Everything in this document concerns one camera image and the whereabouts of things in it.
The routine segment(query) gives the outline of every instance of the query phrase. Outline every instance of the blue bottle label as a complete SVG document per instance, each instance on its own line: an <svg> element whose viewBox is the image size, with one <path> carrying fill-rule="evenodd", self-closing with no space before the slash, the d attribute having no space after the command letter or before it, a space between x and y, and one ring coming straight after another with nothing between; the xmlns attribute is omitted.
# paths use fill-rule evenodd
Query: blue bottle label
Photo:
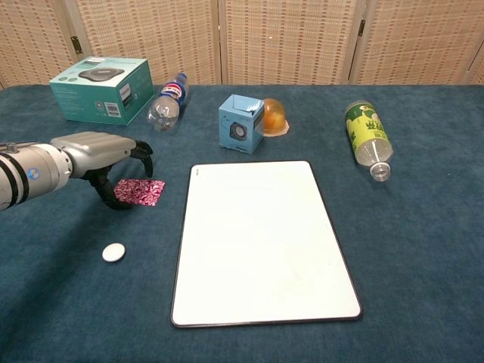
<svg viewBox="0 0 484 363"><path fill-rule="evenodd" d="M170 96L181 106L183 100L185 99L185 87L178 82L169 82L163 86L160 92L161 96Z"/></svg>

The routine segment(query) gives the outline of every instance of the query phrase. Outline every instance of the bottle cap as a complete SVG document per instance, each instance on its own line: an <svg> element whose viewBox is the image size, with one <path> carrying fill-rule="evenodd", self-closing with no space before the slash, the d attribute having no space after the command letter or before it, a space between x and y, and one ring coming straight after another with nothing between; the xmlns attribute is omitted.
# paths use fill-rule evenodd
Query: bottle cap
<svg viewBox="0 0 484 363"><path fill-rule="evenodd" d="M370 167L370 174L377 182L384 182L390 177L390 165L385 162L375 163Z"/></svg>

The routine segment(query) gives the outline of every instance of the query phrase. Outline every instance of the green bottle label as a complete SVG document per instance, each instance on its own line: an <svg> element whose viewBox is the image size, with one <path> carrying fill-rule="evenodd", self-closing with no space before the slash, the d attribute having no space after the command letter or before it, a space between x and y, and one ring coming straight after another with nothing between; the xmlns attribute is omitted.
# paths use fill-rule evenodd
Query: green bottle label
<svg viewBox="0 0 484 363"><path fill-rule="evenodd" d="M353 151L356 151L364 142L374 138L388 141L380 118L373 105L368 102L360 102L352 106L346 111L345 120Z"/></svg>

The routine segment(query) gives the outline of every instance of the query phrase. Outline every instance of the white whiteboard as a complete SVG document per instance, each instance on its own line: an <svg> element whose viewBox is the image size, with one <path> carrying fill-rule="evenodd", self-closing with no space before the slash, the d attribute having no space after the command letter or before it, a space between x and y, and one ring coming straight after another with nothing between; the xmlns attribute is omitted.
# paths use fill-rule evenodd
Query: white whiteboard
<svg viewBox="0 0 484 363"><path fill-rule="evenodd" d="M192 167L172 306L175 326L360 314L306 161Z"/></svg>

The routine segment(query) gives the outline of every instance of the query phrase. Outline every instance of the bottle label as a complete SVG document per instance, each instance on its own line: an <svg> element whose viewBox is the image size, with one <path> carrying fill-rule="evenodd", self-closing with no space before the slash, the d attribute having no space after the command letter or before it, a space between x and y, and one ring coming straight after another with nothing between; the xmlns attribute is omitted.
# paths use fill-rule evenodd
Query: bottle label
<svg viewBox="0 0 484 363"><path fill-rule="evenodd" d="M381 138L387 140L380 118L372 104L361 102L346 111L346 129L353 151L368 140Z"/></svg>
<svg viewBox="0 0 484 363"><path fill-rule="evenodd" d="M166 83L160 92L161 96L170 96L181 106L185 99L185 87L178 82Z"/></svg>

